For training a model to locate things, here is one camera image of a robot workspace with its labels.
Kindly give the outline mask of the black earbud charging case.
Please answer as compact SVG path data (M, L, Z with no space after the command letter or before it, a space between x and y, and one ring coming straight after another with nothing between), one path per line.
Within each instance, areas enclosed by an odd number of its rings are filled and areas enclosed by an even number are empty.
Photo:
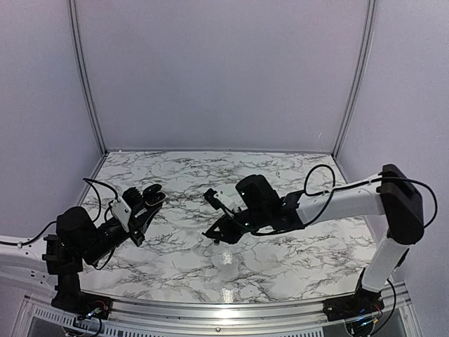
M162 203L165 198L166 194L161 191L162 186L160 184L153 184L149 187L146 187L143 192L153 192L154 193L154 199L152 201L152 204L150 206L155 206L157 204Z

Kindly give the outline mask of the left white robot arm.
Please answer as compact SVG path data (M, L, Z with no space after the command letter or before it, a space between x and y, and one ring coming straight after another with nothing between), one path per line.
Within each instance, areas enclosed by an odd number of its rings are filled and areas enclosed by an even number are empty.
M129 189L111 203L112 217L96 226L87 210L75 206L56 220L56 233L31 244L1 246L1 262L27 268L29 275L55 275L54 308L87 317L105 318L112 299L81 290L79 274L85 265L97 267L126 240L140 246L145 232L166 198L162 192Z

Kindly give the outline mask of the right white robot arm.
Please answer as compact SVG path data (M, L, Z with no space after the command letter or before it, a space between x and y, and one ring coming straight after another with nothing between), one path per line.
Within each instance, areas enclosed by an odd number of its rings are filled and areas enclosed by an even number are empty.
M299 190L281 197L264 176L251 175L236 184L245 209L221 191L209 189L204 193L204 199L223 212L204 236L235 244L246 233L265 236L266 227L272 228L269 235L278 235L329 220L385 216L388 228L360 276L359 290L347 301L348 309L361 315L374 304L374 293L382 290L408 249L424 236L423 198L417 184L397 166L385 164L379 174L356 183L315 193Z

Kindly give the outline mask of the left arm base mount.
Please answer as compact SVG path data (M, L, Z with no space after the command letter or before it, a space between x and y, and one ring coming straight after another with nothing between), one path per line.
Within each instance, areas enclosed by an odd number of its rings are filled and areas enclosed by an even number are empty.
M56 295L51 300L51 306L66 312L86 317L90 312L99 309L95 313L100 319L107 319L112 308L112 299L107 296L86 293L81 290L80 279L77 273L58 275L55 286Z

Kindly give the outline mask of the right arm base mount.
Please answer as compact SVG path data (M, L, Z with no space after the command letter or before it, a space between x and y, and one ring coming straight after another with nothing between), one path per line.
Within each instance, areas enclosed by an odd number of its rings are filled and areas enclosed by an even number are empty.
M362 277L359 277L352 295L324 300L323 313L329 322L359 317L384 309L381 292L375 293L364 289L361 280Z

